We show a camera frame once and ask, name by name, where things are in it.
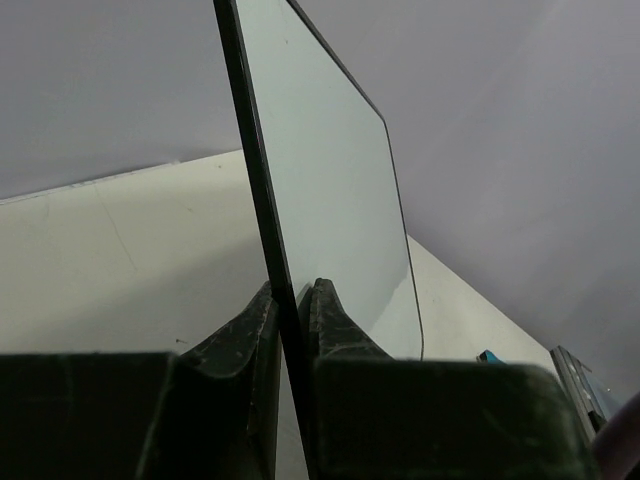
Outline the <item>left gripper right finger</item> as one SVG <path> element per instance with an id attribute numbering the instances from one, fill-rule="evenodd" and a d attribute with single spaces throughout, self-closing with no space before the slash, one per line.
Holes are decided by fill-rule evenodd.
<path id="1" fill-rule="evenodd" d="M 391 358 L 318 279 L 308 315 L 314 479 L 595 479 L 561 385 L 527 364 Z"/>

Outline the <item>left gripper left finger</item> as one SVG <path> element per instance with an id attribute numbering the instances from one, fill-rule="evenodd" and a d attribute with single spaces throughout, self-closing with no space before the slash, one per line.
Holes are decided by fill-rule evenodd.
<path id="1" fill-rule="evenodd" d="M 183 354 L 1 359 L 5 479 L 271 479 L 278 307 L 263 286 Z"/>

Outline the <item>blue whiteboard eraser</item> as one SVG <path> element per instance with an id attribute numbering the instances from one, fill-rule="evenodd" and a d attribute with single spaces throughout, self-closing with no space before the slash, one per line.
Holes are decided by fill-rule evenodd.
<path id="1" fill-rule="evenodd" d="M 497 357 L 492 351 L 490 350 L 484 350 L 482 351 L 477 357 L 476 360 L 479 363 L 486 363 L 486 364 L 505 364 L 505 361 L 501 360 L 499 357 Z"/>

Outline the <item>black framed whiteboard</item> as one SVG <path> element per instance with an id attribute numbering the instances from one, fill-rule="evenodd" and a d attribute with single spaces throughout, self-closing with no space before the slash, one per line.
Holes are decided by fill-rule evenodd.
<path id="1" fill-rule="evenodd" d="M 401 479 L 424 330 L 384 118 L 295 1 L 214 5 L 307 472 Z"/>

